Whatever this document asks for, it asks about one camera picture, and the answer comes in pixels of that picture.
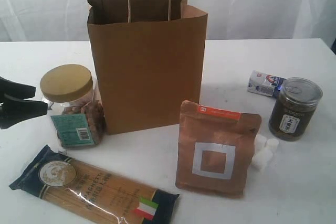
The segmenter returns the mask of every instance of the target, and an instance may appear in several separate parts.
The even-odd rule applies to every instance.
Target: white curtain
[[[208,39],[336,38],[336,0],[189,0]],[[88,40],[86,0],[0,0],[0,41]]]

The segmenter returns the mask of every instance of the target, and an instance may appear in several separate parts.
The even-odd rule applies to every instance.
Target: marshmallow
[[[264,170],[272,157],[273,152],[269,148],[264,147],[253,156],[251,164],[258,170]]]
[[[256,138],[254,139],[254,153],[256,154],[259,152],[262,148],[265,147],[265,144],[267,142],[267,138],[263,135],[256,135]]]
[[[275,153],[275,151],[277,150],[279,145],[279,140],[277,140],[276,138],[270,138],[269,140],[267,140],[265,147],[269,148],[273,153]]]

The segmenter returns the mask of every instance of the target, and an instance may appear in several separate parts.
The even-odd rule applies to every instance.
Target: can lid
[[[313,106],[323,96],[321,88],[314,82],[304,78],[289,78],[282,83],[281,93],[293,103]]]
[[[71,102],[93,87],[92,75],[84,66],[69,64],[51,69],[41,79],[43,95],[51,102]]]

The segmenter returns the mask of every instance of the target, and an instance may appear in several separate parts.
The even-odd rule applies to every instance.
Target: orange label
[[[233,112],[229,110],[220,110],[216,108],[206,107],[206,106],[198,106],[198,111],[203,114],[214,115],[214,116],[221,116],[223,118],[229,118],[233,120],[240,119],[240,112]]]

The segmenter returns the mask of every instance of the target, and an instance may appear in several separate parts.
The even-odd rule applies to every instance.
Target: glass jar
[[[303,78],[285,80],[269,120],[271,133],[287,141],[299,139],[322,95],[321,88],[312,81]]]
[[[101,142],[104,112],[89,69],[74,64],[51,69],[42,77],[40,88],[63,148],[93,147]]]

